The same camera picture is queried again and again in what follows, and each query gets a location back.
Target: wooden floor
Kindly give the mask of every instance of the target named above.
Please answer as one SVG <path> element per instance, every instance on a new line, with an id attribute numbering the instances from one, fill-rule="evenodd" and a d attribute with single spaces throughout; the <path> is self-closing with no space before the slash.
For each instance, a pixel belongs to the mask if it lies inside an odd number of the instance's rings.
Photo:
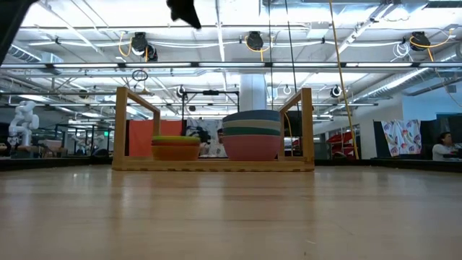
<path id="1" fill-rule="evenodd" d="M 0 173 L 1 260 L 462 259 L 462 175 Z"/>

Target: orange panel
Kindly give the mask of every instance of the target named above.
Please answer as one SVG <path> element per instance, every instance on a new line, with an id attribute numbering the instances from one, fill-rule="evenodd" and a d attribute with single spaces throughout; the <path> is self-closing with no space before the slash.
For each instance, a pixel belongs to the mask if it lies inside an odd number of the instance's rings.
<path id="1" fill-rule="evenodd" d="M 128 130 L 130 156 L 151 156 L 152 120 L 130 121 Z M 161 135 L 179 136 L 181 121 L 161 121 Z"/>

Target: stacked plates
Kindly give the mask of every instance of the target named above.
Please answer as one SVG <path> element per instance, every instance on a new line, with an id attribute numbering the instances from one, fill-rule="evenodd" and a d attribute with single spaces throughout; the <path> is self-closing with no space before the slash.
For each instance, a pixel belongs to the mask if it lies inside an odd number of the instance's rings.
<path id="1" fill-rule="evenodd" d="M 277 111 L 250 110 L 223 118 L 223 145 L 230 160 L 274 160 L 280 144 Z"/>
<path id="2" fill-rule="evenodd" d="M 153 136 L 154 160 L 197 160 L 201 140 L 191 136 Z"/>

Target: white column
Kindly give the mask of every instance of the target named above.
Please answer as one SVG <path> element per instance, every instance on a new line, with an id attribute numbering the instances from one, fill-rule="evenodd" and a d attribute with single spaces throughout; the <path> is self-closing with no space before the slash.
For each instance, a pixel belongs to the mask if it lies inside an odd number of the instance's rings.
<path id="1" fill-rule="evenodd" d="M 240 111 L 266 109 L 266 81 L 264 74 L 240 75 Z"/>

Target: pink bowl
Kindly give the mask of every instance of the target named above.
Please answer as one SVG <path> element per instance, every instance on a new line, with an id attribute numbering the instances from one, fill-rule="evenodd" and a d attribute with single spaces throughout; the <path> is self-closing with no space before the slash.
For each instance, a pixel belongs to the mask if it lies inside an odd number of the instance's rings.
<path id="1" fill-rule="evenodd" d="M 224 136 L 223 145 L 230 160 L 270 161 L 276 158 L 279 145 L 281 145 L 281 137 L 272 135 Z"/>

